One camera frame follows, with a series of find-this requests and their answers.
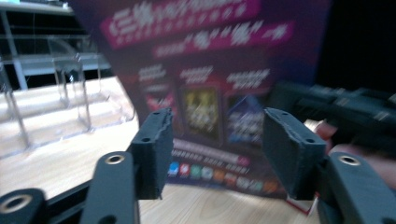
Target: wooden table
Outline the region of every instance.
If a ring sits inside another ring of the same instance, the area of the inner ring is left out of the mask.
[[[0,195],[40,188],[51,198],[73,188],[92,178],[102,155],[125,150],[137,127],[134,119],[0,160]],[[165,186],[163,200],[140,201],[140,214],[143,224],[318,223],[317,213],[307,217],[281,200],[177,185]]]

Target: logo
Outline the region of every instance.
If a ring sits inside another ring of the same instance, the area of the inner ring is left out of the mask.
[[[178,162],[173,161],[171,163],[171,165],[169,166],[168,174],[171,176],[175,176],[175,175],[177,175],[177,172],[178,172]]]
[[[187,163],[181,163],[179,168],[180,176],[186,177],[190,174],[190,165]]]
[[[250,180],[245,177],[239,176],[238,179],[236,179],[236,186],[240,189],[247,189],[249,185]]]
[[[224,180],[225,172],[221,170],[215,170],[213,174],[213,179],[217,182],[222,182]]]
[[[210,180],[213,176],[213,169],[207,166],[202,168],[202,178],[205,180]]]
[[[235,186],[235,183],[236,183],[236,175],[227,173],[224,176],[224,181],[228,187],[233,187],[233,186]]]
[[[200,165],[192,165],[190,168],[190,177],[193,179],[199,179],[201,177],[201,169]]]
[[[250,186],[248,188],[253,191],[260,191],[260,190],[262,190],[262,187],[263,187],[263,184],[261,181],[252,180],[250,182]]]

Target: clear acrylic display stand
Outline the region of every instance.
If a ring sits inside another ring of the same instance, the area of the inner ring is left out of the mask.
[[[22,72],[37,71],[24,77],[27,82],[42,70],[46,75],[41,76],[54,76],[56,85],[12,91],[8,81],[1,82],[0,113],[7,113],[0,114],[0,160],[134,119],[135,111],[120,82],[114,77],[102,78],[109,64],[87,36],[18,38],[18,43],[31,43],[35,38],[34,49],[40,49],[41,54],[24,51],[18,52],[19,56],[7,55],[7,64],[18,56]],[[97,77],[87,81],[86,70],[96,71]],[[4,69],[2,77],[7,78]]]
[[[7,149],[3,153],[12,153],[21,148],[28,148],[29,141],[20,110],[15,100],[13,90],[9,84],[6,69],[0,58],[0,102],[5,102],[0,107],[0,141]]]

